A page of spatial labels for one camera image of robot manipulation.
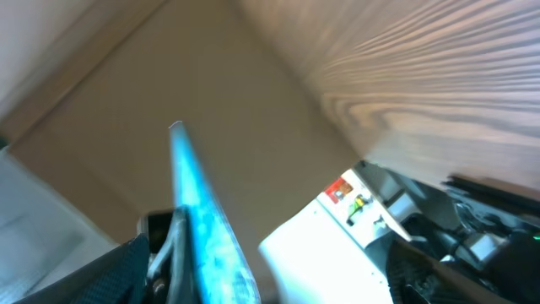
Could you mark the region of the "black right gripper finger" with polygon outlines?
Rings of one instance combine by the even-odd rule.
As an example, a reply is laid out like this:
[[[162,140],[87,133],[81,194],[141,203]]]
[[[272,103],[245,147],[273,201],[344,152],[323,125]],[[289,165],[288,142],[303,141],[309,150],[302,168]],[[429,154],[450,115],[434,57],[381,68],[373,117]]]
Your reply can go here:
[[[19,302],[140,304],[145,293],[149,256],[149,239],[140,234]]]

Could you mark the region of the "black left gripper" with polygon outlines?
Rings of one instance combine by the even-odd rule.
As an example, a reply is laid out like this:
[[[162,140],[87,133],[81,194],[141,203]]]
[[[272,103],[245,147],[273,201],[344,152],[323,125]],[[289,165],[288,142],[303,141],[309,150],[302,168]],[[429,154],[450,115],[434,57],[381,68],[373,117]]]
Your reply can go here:
[[[363,246],[393,303],[537,303],[539,202],[462,176],[431,187],[367,161],[354,172],[390,215]]]

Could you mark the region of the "blue Galaxy smartphone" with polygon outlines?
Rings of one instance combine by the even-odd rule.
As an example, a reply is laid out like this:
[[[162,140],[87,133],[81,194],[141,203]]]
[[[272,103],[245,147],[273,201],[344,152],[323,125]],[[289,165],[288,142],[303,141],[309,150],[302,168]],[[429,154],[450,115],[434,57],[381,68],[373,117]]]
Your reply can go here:
[[[186,215],[192,271],[202,303],[261,301],[235,233],[206,178],[185,124],[170,128],[174,204]]]

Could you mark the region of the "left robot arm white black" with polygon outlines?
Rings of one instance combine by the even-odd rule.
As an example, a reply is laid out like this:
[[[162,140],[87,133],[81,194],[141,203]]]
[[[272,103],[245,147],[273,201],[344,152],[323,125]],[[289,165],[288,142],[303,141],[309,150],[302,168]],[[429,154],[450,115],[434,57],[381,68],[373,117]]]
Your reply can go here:
[[[360,161],[259,247],[283,303],[538,303],[539,202]]]

